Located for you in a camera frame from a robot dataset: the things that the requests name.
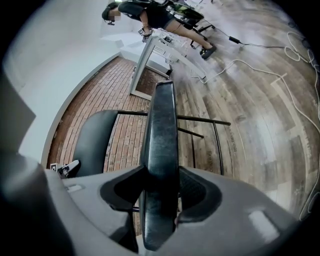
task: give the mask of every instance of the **white cable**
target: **white cable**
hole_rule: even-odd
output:
[[[305,63],[311,64],[312,67],[314,68],[314,71],[315,71],[315,83],[314,83],[314,88],[315,88],[316,95],[317,95],[317,99],[318,99],[318,113],[317,113],[317,117],[318,117],[318,119],[319,119],[319,121],[320,121],[320,98],[319,98],[319,92],[318,92],[318,89],[317,89],[318,69],[316,68],[316,67],[319,67],[319,65],[318,65],[318,64],[313,64],[313,61],[315,60],[315,58],[314,58],[314,55],[313,55],[313,54],[312,54],[312,57],[311,57],[311,51],[310,51],[309,49],[308,49],[308,57],[309,57],[309,60],[306,60],[306,59],[298,52],[297,48],[292,44],[292,42],[291,42],[291,40],[290,40],[290,37],[289,37],[290,34],[294,34],[294,35],[297,35],[297,36],[299,36],[299,37],[302,37],[301,35],[299,35],[299,34],[297,34],[297,33],[295,33],[295,32],[291,32],[291,31],[288,32],[288,33],[287,33],[287,38],[288,38],[288,41],[289,41],[290,45],[292,46],[292,48],[290,48],[289,46],[286,46],[286,47],[284,48],[284,53],[285,53],[285,55],[287,55],[287,56],[288,56],[290,59],[292,59],[293,61],[299,62],[300,60],[303,60]],[[288,53],[287,53],[287,50],[292,51],[292,52],[297,56],[297,59],[292,58],[291,56],[289,56]],[[191,75],[192,70],[190,70],[190,77],[192,77],[192,78],[198,78],[201,83],[206,84],[206,83],[207,83],[208,81],[210,81],[211,79],[216,78],[217,76],[221,75],[223,72],[225,72],[226,70],[228,70],[235,62],[244,63],[244,64],[246,64],[247,66],[249,66],[249,67],[250,67],[252,70],[254,70],[254,71],[259,71],[259,72],[263,72],[263,73],[266,73],[266,74],[270,74],[270,75],[274,75],[274,76],[279,77],[279,78],[283,81],[283,83],[284,83],[287,91],[289,92],[289,95],[290,95],[290,97],[291,97],[291,100],[292,100],[292,103],[293,103],[294,108],[295,108],[302,116],[304,116],[304,117],[316,128],[316,130],[317,130],[317,132],[319,133],[319,136],[320,136],[320,129],[317,127],[317,125],[316,125],[306,114],[304,114],[304,113],[297,107],[297,105],[296,105],[296,103],[295,103],[295,101],[294,101],[294,97],[293,97],[293,95],[292,95],[292,92],[291,92],[291,90],[289,89],[289,87],[288,87],[285,79],[284,79],[281,75],[279,75],[279,74],[277,74],[277,73],[273,73],[273,72],[261,70],[261,69],[258,69],[258,68],[254,68],[254,67],[252,67],[251,65],[249,65],[248,63],[246,63],[245,61],[243,61],[243,60],[241,60],[241,59],[234,59],[234,60],[232,60],[230,63],[228,63],[221,72],[219,72],[218,74],[215,74],[214,76],[212,76],[211,78],[207,79],[206,81],[202,81],[202,79],[201,79],[199,76],[192,76],[192,75]],[[307,206],[308,206],[308,207],[307,207],[307,213],[308,213],[308,214],[311,213],[311,211],[310,211],[310,209],[309,209],[309,207],[310,207],[310,205],[311,205],[311,202],[314,200],[314,198],[315,198],[318,194],[320,194],[320,192],[316,192],[316,193],[312,196],[312,194],[313,194],[313,192],[315,191],[316,186],[317,186],[317,184],[318,184],[318,182],[319,182],[319,176],[320,176],[320,154],[319,154],[319,165],[318,165],[318,171],[317,171],[316,181],[315,181],[315,183],[314,183],[314,185],[313,185],[313,187],[312,187],[312,190],[311,190],[311,192],[310,192],[307,200],[305,201],[305,203],[304,203],[304,205],[303,205],[303,207],[302,207],[302,210],[301,210],[300,215],[299,215],[299,220],[300,220],[300,221],[303,220],[303,219],[302,219],[302,213],[305,211],[305,208],[306,208]]]

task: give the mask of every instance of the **person's foot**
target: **person's foot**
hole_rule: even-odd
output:
[[[216,51],[217,47],[214,44],[211,44],[211,48],[209,49],[205,49],[204,47],[202,47],[201,51],[200,51],[200,55],[202,57],[202,59],[206,60],[210,57],[211,54],[213,54]]]

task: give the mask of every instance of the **black hair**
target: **black hair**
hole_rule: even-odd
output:
[[[112,2],[110,4],[108,4],[106,6],[106,8],[104,9],[104,11],[102,12],[102,19],[104,19],[105,21],[110,21],[110,18],[109,18],[109,11],[117,8],[119,6],[119,3],[117,2]]]

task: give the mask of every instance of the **black shoe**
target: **black shoe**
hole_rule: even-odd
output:
[[[214,44],[212,44],[212,47],[209,49],[202,48],[202,50],[200,51],[202,59],[204,60],[208,59],[210,55],[216,51],[216,49],[217,47]]]

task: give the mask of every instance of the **wooden floor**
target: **wooden floor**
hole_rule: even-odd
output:
[[[205,18],[243,43],[289,45],[290,19],[274,3],[262,0],[204,0]],[[206,61],[200,48],[189,48],[187,57],[208,74],[219,73],[234,59],[284,77],[296,105],[314,122],[317,120],[315,71],[306,63],[289,59],[283,49],[241,46],[228,41],[218,30],[204,32],[217,51]],[[307,56],[298,39],[298,50]],[[69,163],[84,121],[104,109],[147,111],[149,102],[129,95],[134,63],[116,58],[101,69],[74,98],[52,141],[48,163]],[[295,217],[316,181],[320,138],[316,129],[295,109],[283,82],[276,76],[234,64],[220,76],[202,84],[190,77],[181,63],[173,65],[170,79],[176,90],[177,113],[231,122],[217,125],[224,173],[254,185]],[[138,163],[146,125],[145,117],[120,116],[113,129],[105,158],[107,172]],[[179,126],[205,136],[194,138],[196,167],[219,173],[217,142],[212,125],[179,120]],[[192,167],[190,136],[179,132],[180,165]],[[135,228],[140,233],[138,215]]]

